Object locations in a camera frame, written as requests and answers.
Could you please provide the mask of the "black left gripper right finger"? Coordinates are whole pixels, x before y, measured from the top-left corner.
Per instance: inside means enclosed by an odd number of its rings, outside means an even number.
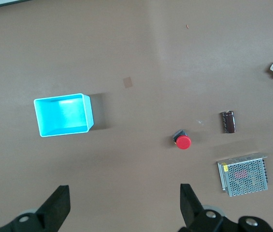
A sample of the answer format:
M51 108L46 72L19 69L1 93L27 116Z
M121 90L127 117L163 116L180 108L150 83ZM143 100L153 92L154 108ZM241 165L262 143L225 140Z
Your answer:
M186 225L181 232L235 231L235 223L217 208L203 207L190 184L180 185L180 210Z

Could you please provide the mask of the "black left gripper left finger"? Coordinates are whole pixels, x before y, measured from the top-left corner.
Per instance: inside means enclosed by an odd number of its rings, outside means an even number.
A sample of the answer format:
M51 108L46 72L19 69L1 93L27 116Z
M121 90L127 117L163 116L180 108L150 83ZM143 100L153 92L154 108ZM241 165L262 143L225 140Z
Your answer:
M69 186L59 186L34 213L12 222L14 232L57 232L71 210Z

